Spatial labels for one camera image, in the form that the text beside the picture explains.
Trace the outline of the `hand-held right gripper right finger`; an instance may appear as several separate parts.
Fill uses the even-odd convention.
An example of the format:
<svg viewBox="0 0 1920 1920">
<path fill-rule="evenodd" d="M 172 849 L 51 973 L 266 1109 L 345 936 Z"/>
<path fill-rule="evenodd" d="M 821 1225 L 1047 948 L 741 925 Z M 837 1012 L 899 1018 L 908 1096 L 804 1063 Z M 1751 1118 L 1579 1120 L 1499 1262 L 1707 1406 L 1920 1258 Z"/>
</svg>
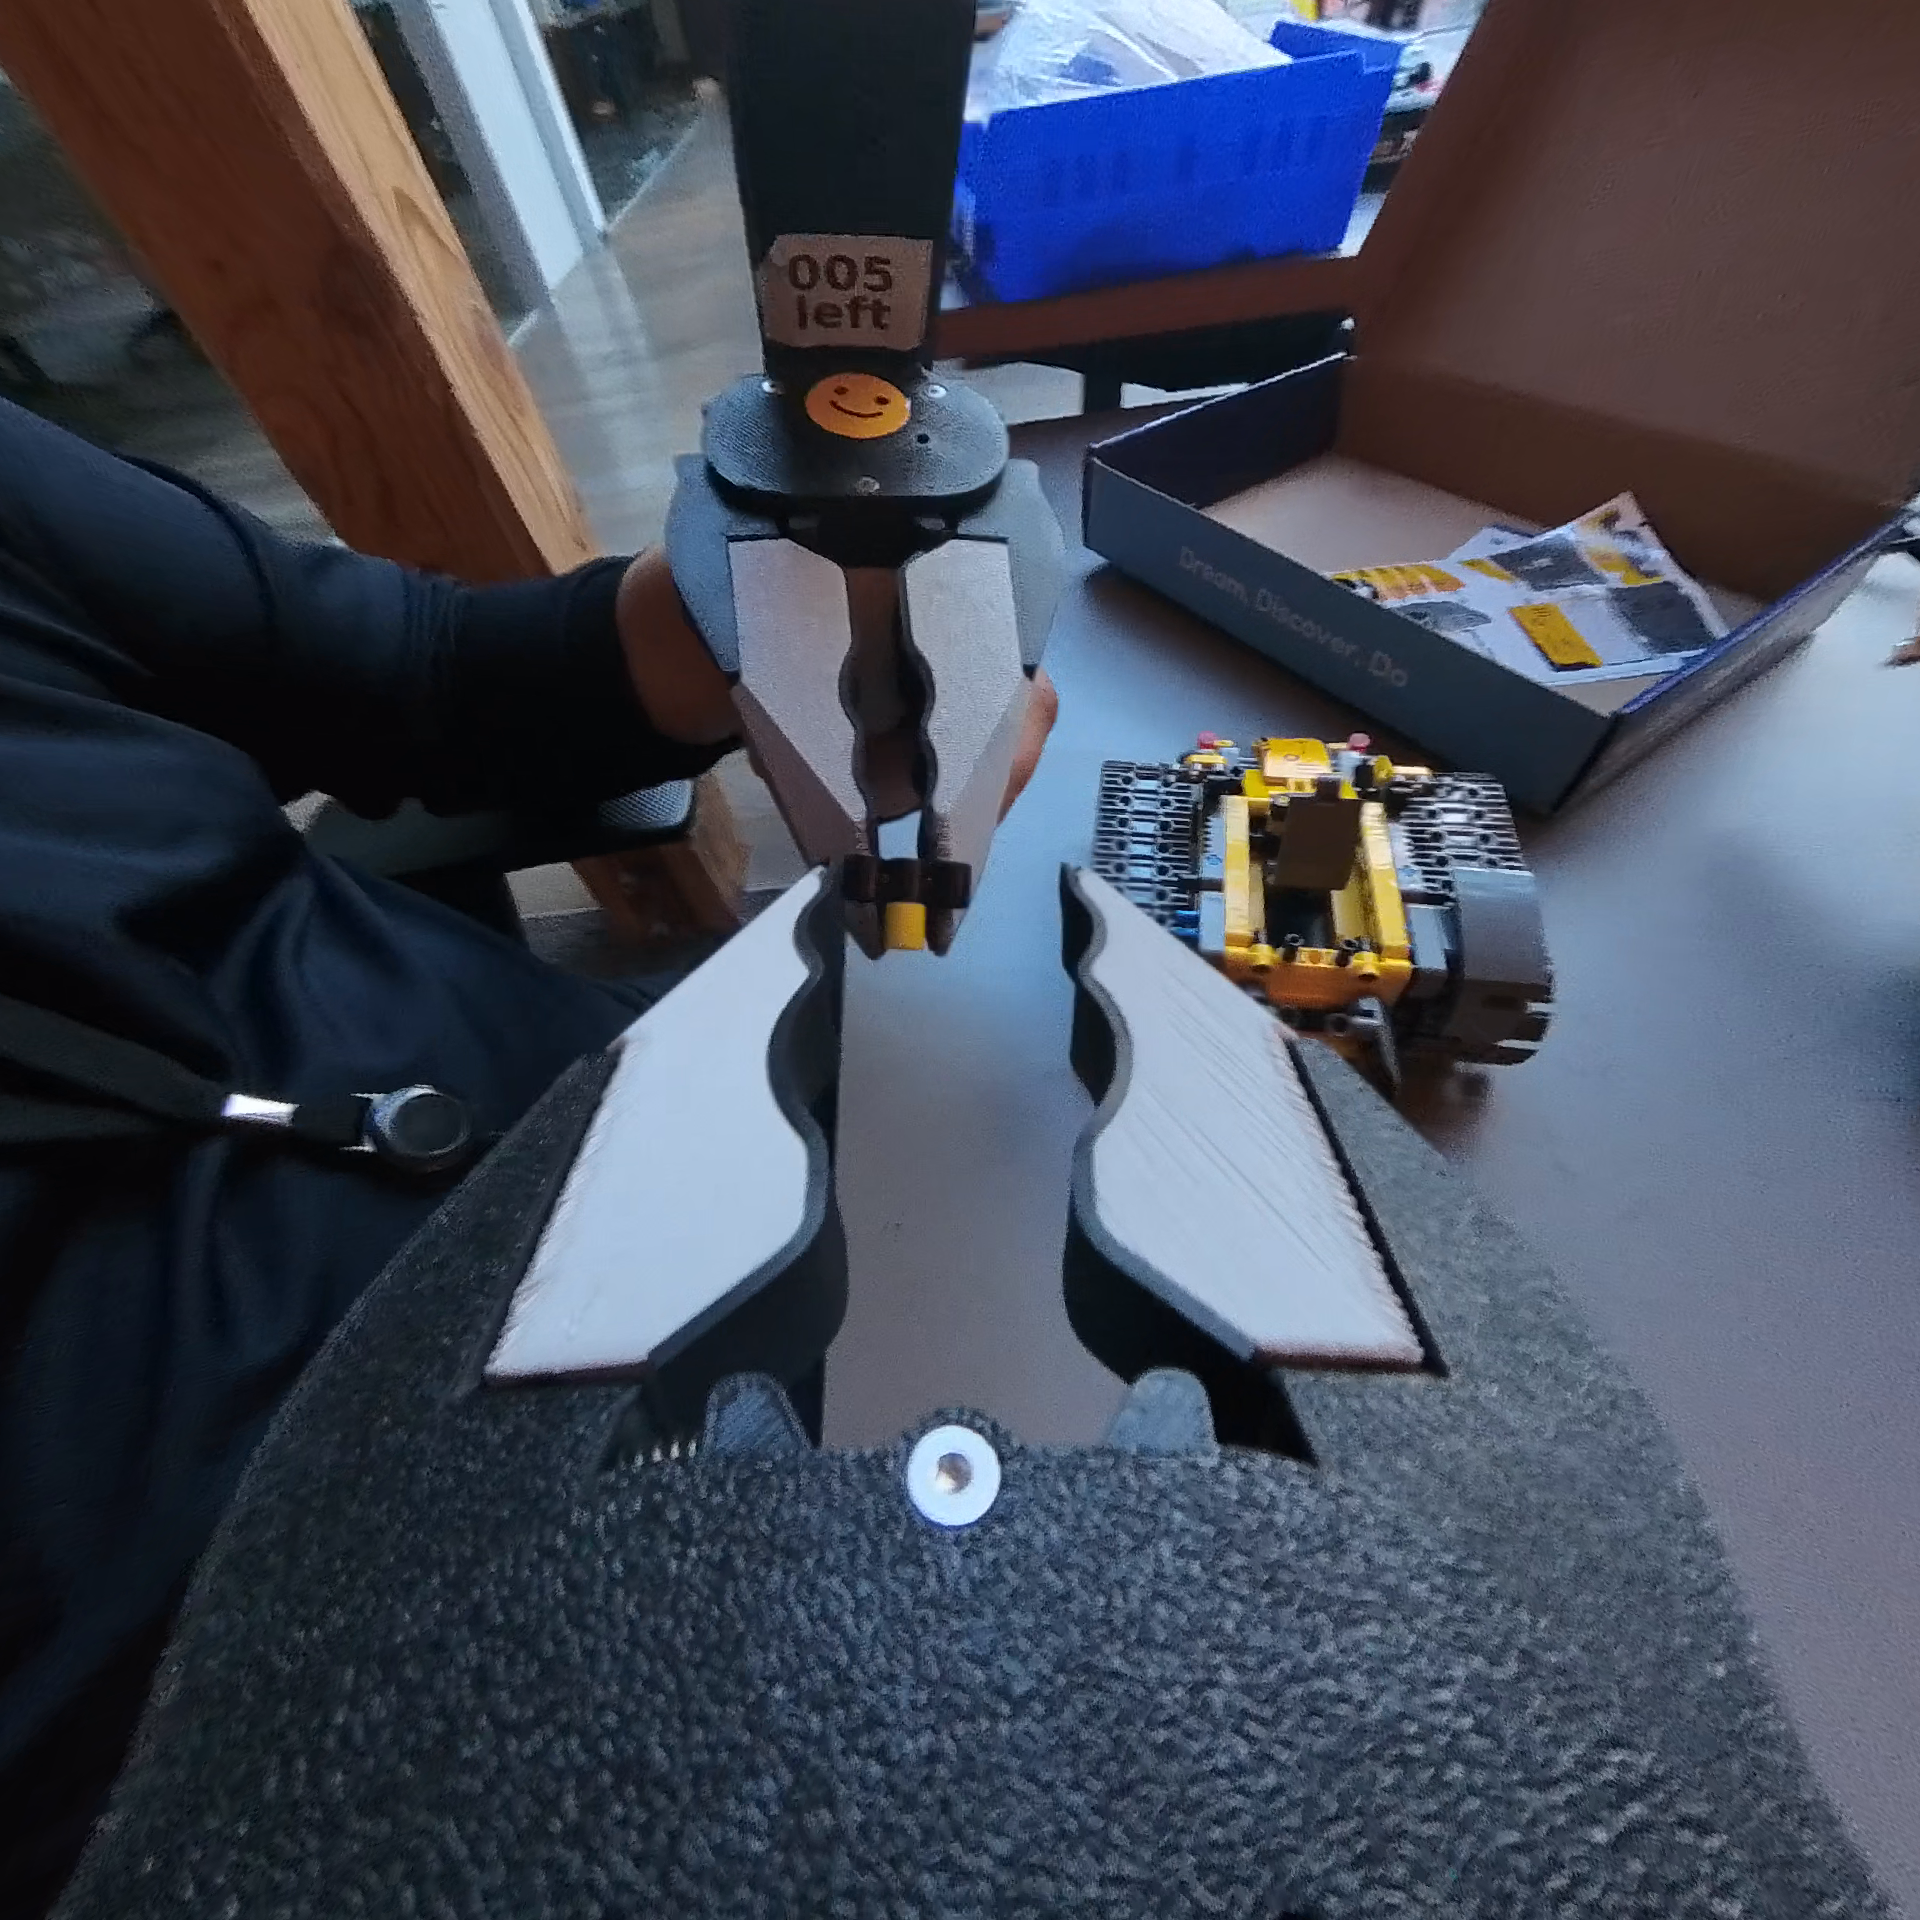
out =
<svg viewBox="0 0 1920 1920">
<path fill-rule="evenodd" d="M 1070 1221 L 1257 1371 L 1420 1371 L 1425 1342 L 1279 1020 L 1098 874 L 1059 874 Z"/>
</svg>

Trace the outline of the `white plastic bag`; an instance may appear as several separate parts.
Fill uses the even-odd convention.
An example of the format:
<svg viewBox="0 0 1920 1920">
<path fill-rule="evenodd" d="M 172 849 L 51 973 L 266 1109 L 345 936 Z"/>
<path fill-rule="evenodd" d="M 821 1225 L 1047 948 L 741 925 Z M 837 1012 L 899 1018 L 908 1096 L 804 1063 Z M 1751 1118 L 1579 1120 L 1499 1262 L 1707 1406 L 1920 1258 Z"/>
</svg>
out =
<svg viewBox="0 0 1920 1920">
<path fill-rule="evenodd" d="M 973 49 L 967 122 L 1287 61 L 1221 5 L 1012 5 Z"/>
</svg>

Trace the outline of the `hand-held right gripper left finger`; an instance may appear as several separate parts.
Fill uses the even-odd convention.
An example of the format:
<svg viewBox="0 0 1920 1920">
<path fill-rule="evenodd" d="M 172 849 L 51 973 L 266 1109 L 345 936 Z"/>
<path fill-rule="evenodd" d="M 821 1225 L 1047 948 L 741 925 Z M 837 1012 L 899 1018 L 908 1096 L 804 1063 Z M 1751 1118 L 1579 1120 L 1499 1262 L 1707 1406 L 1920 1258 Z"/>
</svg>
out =
<svg viewBox="0 0 1920 1920">
<path fill-rule="evenodd" d="M 841 973 L 837 884 L 802 876 L 612 1044 L 489 1382 L 821 1368 L 847 1295 Z"/>
</svg>

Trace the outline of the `person's dark blue jacket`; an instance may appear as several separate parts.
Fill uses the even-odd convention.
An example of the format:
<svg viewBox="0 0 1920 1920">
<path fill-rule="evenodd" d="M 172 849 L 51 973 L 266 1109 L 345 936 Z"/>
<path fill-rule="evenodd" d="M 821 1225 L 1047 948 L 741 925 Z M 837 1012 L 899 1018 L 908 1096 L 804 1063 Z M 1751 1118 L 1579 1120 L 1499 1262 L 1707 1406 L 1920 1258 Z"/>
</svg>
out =
<svg viewBox="0 0 1920 1920">
<path fill-rule="evenodd" d="M 294 797 L 5 663 L 5 998 L 223 1092 L 440 1088 L 480 1134 L 623 1028 L 612 989 L 316 853 Z M 5 1904 L 70 1872 L 257 1436 L 440 1192 L 197 1129 L 5 1145 Z"/>
</svg>

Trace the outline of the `person's left hand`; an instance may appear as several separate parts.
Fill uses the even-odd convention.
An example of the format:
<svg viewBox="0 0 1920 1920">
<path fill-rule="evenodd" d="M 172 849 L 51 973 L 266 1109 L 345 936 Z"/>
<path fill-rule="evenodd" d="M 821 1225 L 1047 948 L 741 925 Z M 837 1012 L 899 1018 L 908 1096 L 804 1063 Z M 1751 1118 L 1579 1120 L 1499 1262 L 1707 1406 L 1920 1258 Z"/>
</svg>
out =
<svg viewBox="0 0 1920 1920">
<path fill-rule="evenodd" d="M 619 649 L 643 718 L 685 746 L 741 746 L 741 714 L 732 687 L 689 626 L 662 549 L 633 553 L 615 596 Z M 1035 668 L 1021 707 L 1021 732 L 1008 761 L 1008 784 L 998 818 L 1008 818 L 1029 790 L 1047 736 L 1059 720 L 1059 689 L 1047 668 Z M 877 823 L 904 823 L 920 811 L 920 736 L 899 718 L 890 732 L 873 732 L 865 775 Z"/>
</svg>

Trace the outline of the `wooden post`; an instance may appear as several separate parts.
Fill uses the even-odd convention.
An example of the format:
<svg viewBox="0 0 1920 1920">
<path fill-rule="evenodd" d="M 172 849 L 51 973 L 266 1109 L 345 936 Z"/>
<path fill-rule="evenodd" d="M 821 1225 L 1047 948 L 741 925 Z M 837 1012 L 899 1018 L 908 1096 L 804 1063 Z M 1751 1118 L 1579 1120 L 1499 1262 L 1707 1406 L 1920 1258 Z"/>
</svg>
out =
<svg viewBox="0 0 1920 1920">
<path fill-rule="evenodd" d="M 345 5 L 5 5 L 5 74 L 332 533 L 463 581 L 594 553 Z"/>
</svg>

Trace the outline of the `printed booklet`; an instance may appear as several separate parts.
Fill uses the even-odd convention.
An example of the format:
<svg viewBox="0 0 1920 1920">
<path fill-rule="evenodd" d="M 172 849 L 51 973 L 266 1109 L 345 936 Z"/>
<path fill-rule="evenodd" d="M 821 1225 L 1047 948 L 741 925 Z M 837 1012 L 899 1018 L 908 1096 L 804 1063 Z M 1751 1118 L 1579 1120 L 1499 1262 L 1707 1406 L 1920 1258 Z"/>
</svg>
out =
<svg viewBox="0 0 1920 1920">
<path fill-rule="evenodd" d="M 1333 571 L 1350 596 L 1543 687 L 1660 681 L 1730 633 L 1633 492 L 1544 533 Z"/>
</svg>

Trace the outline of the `wooden table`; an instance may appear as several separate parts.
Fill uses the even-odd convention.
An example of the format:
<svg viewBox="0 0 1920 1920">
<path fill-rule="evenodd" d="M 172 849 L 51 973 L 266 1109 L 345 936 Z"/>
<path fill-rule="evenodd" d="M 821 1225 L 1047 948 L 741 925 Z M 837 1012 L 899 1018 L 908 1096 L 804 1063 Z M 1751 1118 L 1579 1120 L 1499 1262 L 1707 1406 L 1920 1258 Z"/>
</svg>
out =
<svg viewBox="0 0 1920 1920">
<path fill-rule="evenodd" d="M 1247 387 L 1335 350 L 1353 291 L 1353 253 L 1285 253 L 1047 300 L 967 300 L 938 313 L 933 354 L 1169 393 Z"/>
</svg>

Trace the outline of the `person's left forearm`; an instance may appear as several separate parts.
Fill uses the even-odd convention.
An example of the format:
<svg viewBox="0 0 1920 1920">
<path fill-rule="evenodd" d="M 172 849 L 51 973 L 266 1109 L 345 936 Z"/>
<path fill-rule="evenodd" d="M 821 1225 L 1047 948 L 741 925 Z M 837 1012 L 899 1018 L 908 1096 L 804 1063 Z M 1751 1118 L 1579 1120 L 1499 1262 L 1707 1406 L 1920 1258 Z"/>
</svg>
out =
<svg viewBox="0 0 1920 1920">
<path fill-rule="evenodd" d="M 5 401 L 5 663 L 224 739 L 349 811 L 603 801 L 732 746 L 654 732 L 619 649 L 632 561 L 519 583 L 301 540 Z"/>
</svg>

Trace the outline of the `grey desk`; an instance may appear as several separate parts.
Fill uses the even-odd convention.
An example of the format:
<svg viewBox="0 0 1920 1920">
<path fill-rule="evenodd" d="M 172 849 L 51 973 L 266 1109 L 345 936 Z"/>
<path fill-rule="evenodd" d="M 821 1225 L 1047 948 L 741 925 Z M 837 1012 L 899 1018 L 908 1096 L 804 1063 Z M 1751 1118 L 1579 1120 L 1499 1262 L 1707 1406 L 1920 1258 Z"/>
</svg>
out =
<svg viewBox="0 0 1920 1920">
<path fill-rule="evenodd" d="M 841 1219 L 854 1306 L 826 1436 L 938 1406 L 1089 1440 L 1117 1406 L 1059 1295 L 1059 866 L 1100 761 L 1343 707 L 1077 546 L 1083 449 L 1035 420 L 1067 527 L 1061 714 L 951 957 L 847 957 Z M 1916 1915 L 1916 561 L 1595 797 L 1529 827 L 1553 957 L 1535 1063 L 1407 1118 L 1579 1302 L 1713 1512 L 1801 1745 Z"/>
</svg>

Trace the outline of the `small yellow black toy piece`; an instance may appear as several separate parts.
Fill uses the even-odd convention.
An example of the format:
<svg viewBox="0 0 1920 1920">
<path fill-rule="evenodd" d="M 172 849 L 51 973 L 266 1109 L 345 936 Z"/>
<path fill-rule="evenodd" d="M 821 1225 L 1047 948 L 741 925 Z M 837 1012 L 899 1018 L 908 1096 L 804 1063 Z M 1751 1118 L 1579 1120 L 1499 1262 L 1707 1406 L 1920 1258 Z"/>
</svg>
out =
<svg viewBox="0 0 1920 1920">
<path fill-rule="evenodd" d="M 973 870 L 945 858 L 845 853 L 837 861 L 845 932 L 867 957 L 945 954 L 973 903 Z"/>
</svg>

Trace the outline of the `yellow grey toy bulldozer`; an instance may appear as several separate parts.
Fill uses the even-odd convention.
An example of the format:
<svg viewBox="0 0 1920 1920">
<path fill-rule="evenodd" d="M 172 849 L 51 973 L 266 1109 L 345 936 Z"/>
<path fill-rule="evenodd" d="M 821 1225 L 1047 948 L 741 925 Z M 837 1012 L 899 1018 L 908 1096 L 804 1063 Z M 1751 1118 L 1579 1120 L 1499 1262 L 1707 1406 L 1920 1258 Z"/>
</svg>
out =
<svg viewBox="0 0 1920 1920">
<path fill-rule="evenodd" d="M 1104 761 L 1089 870 L 1377 1088 L 1514 1067 L 1548 1028 L 1543 890 L 1490 775 L 1348 739 L 1203 732 Z"/>
</svg>

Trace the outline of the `navy box base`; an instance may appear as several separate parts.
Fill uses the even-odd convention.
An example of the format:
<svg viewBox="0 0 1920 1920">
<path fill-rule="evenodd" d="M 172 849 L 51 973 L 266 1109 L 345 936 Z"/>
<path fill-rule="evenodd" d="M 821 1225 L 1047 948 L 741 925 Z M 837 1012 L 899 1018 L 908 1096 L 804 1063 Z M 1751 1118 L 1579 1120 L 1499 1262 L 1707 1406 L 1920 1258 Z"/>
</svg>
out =
<svg viewBox="0 0 1920 1920">
<path fill-rule="evenodd" d="M 1701 659 L 1627 675 L 1595 714 L 1333 581 L 1394 540 L 1447 546 L 1440 511 L 1568 523 L 1633 492 L 1709 587 L 1756 610 Z M 1089 443 L 1083 537 L 1117 571 L 1440 761 L 1499 775 L 1529 814 L 1614 784 L 1795 655 L 1866 571 L 1916 546 L 1916 480 L 1633 423 L 1499 387 L 1333 354 Z"/>
</svg>

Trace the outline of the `blue plastic bin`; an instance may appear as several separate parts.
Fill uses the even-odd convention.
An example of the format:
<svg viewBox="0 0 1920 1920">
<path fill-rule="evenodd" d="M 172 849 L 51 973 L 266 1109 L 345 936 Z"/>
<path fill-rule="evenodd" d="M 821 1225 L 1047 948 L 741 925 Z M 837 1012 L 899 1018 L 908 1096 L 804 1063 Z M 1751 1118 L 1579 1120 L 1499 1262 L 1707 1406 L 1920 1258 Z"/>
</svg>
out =
<svg viewBox="0 0 1920 1920">
<path fill-rule="evenodd" d="M 973 300 L 1050 300 L 1335 253 L 1396 44 L 1277 25 L 1285 65 L 1100 89 L 961 132 L 951 269 Z"/>
</svg>

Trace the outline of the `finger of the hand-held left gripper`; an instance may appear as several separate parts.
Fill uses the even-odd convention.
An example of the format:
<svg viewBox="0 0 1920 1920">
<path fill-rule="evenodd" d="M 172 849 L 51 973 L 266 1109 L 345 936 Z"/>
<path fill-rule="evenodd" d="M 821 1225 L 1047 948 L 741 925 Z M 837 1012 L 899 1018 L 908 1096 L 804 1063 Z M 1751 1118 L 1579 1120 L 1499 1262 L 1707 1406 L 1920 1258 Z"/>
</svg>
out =
<svg viewBox="0 0 1920 1920">
<path fill-rule="evenodd" d="M 922 681 L 922 858 L 980 874 L 1029 718 L 999 540 L 942 540 L 904 568 L 904 641 Z"/>
<path fill-rule="evenodd" d="M 808 866 L 873 858 L 861 732 L 847 707 L 845 571 L 794 540 L 732 540 L 734 707 L 746 750 Z"/>
</svg>

